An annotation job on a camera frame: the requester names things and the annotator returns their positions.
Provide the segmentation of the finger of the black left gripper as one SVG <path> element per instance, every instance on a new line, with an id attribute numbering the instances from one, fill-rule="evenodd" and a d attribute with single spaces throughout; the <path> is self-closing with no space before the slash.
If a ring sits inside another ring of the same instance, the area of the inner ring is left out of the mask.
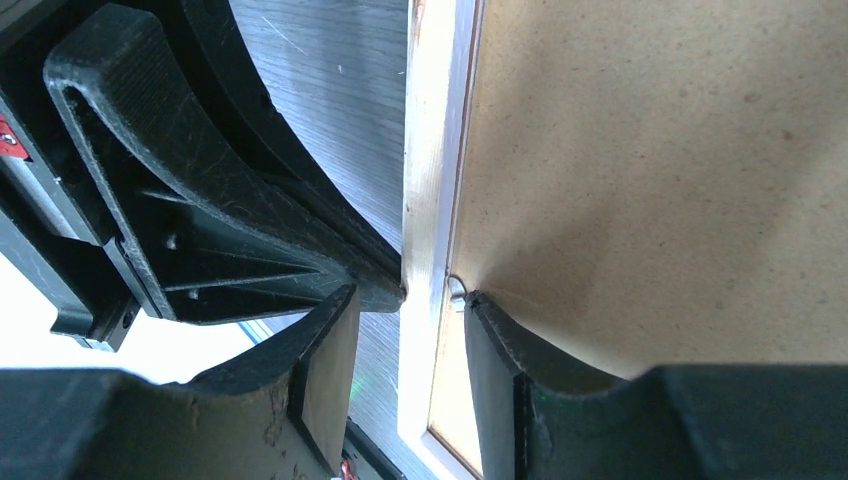
<path id="1" fill-rule="evenodd" d="M 162 318 L 305 312 L 350 285 L 394 312 L 400 256 L 275 109 L 226 3 L 103 3 L 44 81 L 102 198 L 107 253 Z"/>
<path id="2" fill-rule="evenodd" d="M 254 170 L 400 275 L 399 1 L 147 1 Z"/>

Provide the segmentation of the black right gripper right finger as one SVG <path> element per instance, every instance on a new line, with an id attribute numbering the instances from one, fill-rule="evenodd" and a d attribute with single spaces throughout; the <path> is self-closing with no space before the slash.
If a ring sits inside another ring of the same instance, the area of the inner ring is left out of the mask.
<path id="1" fill-rule="evenodd" d="M 843 479 L 843 365 L 596 369 L 468 295 L 465 341 L 487 479 Z"/>

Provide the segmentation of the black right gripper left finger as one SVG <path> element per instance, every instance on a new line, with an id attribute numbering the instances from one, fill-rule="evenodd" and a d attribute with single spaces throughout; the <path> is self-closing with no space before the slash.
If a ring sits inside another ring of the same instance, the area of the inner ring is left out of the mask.
<path id="1" fill-rule="evenodd" d="M 330 479 L 340 470 L 360 316 L 338 288 L 191 381 L 5 369 L 5 479 Z"/>

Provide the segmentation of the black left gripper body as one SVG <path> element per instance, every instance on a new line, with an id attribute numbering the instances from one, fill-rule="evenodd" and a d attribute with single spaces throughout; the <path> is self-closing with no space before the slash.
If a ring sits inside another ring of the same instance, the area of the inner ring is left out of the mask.
<path id="1" fill-rule="evenodd" d="M 129 221 L 154 183 L 111 123 L 63 79 L 61 51 L 104 21 L 110 39 L 151 1 L 5 1 L 1 5 L 1 250 L 57 308 L 52 331 L 120 348 L 139 312 L 164 317 L 132 258 Z"/>

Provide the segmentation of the light wooden picture frame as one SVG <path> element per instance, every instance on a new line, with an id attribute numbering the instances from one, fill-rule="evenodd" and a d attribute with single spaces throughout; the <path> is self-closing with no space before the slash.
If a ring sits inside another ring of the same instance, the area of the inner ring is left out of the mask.
<path id="1" fill-rule="evenodd" d="M 409 6 L 397 431 L 439 479 L 474 476 L 430 430 L 429 414 L 480 7 Z"/>

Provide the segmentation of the brown fibreboard backing board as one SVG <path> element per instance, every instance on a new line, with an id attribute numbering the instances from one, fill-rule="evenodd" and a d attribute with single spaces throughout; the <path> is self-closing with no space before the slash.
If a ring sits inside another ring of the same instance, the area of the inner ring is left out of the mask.
<path id="1" fill-rule="evenodd" d="M 452 272 L 623 380 L 847 369 L 847 5 L 489 1 Z"/>

